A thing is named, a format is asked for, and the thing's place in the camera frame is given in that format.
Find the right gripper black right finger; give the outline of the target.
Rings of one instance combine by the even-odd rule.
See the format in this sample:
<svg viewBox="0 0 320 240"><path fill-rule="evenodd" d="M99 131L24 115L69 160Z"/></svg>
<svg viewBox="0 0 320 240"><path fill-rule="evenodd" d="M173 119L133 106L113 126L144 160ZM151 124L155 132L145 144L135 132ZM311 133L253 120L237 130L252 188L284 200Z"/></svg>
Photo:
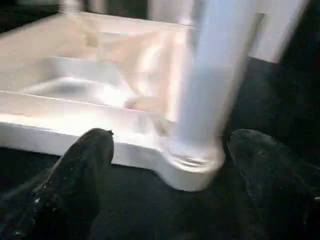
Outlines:
<svg viewBox="0 0 320 240"><path fill-rule="evenodd" d="M271 240L320 238L318 166L253 129L233 131L227 148Z"/></svg>

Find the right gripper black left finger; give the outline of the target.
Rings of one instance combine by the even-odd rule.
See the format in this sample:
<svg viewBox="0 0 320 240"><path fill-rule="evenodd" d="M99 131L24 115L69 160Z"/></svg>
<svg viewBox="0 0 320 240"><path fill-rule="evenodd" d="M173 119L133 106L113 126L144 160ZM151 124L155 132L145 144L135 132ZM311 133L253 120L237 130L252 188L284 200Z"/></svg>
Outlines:
<svg viewBox="0 0 320 240"><path fill-rule="evenodd" d="M86 239L101 207L100 177L114 156L113 135L87 131L51 168L3 193L1 239Z"/></svg>

